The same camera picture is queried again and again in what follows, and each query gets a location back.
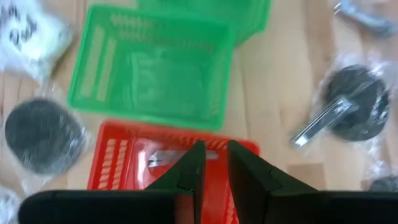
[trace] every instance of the black disc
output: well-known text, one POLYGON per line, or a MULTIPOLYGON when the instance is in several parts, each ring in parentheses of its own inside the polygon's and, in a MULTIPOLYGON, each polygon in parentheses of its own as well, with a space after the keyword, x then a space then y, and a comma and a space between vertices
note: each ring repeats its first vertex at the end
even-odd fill
POLYGON ((58 103, 44 98, 15 107, 6 121, 5 136, 22 165, 43 175, 68 170, 84 145, 76 119, 58 103))
POLYGON ((349 141, 365 141, 384 129, 389 115, 389 92, 383 80, 364 66, 346 67, 333 74, 325 101, 330 103, 342 95, 355 102, 359 109, 331 128, 337 136, 349 141))
POLYGON ((369 187, 372 192, 398 192, 398 177, 388 176, 375 180, 369 187))

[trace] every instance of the silver metal part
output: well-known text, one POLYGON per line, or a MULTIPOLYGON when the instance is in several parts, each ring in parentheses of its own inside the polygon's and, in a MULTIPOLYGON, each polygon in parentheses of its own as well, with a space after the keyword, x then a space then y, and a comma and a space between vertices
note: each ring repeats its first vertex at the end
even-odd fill
POLYGON ((359 10, 350 0, 341 0, 335 7, 335 14, 342 15, 361 24, 378 37, 390 37, 398 33, 397 24, 386 18, 374 16, 359 10))
MULTIPOLYGON (((186 151, 181 150, 159 150, 150 155, 148 159, 148 167, 167 166, 176 163, 186 151)), ((218 159, 215 151, 206 151, 206 158, 209 160, 218 159)))
POLYGON ((345 96, 330 103, 326 109, 307 127, 291 139, 296 147, 303 147, 311 141, 322 129, 332 127, 348 114, 359 109, 359 106, 349 101, 345 96))

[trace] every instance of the green plastic basket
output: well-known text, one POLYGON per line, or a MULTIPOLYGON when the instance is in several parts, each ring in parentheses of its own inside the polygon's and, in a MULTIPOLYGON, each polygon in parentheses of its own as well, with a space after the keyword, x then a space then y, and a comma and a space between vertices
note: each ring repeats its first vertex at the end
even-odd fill
POLYGON ((271 0, 138 0, 139 9, 197 14, 225 21, 236 31, 236 45, 265 29, 271 0))
POLYGON ((234 47, 218 21, 91 6, 69 104, 193 129, 222 127, 234 47))

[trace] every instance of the plastic basket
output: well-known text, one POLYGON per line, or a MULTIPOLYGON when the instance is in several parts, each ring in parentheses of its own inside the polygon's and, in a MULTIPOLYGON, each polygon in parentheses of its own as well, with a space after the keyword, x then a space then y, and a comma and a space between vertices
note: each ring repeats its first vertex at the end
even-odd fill
MULTIPOLYGON (((229 188, 226 143, 228 138, 194 131, 106 121, 100 128, 88 189, 140 190, 150 185, 171 167, 150 170, 146 158, 150 152, 137 144, 141 139, 162 142, 167 147, 190 149, 205 140, 207 150, 215 151, 217 160, 207 160, 202 222, 205 224, 238 223, 229 188)), ((240 143, 258 154, 258 147, 240 143)))
POLYGON ((235 28, 237 45, 264 30, 270 8, 271 0, 139 0, 139 9, 146 11, 197 14, 225 21, 235 28))
POLYGON ((220 129, 233 42, 222 22, 91 6, 68 102, 150 123, 220 129))

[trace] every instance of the red plastic basket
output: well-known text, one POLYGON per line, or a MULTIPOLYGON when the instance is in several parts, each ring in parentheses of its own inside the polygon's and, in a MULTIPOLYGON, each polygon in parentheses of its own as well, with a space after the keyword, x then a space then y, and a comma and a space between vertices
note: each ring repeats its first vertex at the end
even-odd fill
MULTIPOLYGON (((239 223, 228 182, 226 144, 229 138, 180 129, 145 124, 106 121, 102 124, 91 167, 90 190, 142 190, 164 174, 172 165, 148 168, 146 151, 139 141, 148 139, 167 147, 190 149, 198 140, 218 158, 207 160, 202 222, 205 224, 239 223)), ((259 154, 256 144, 240 141, 259 154)))

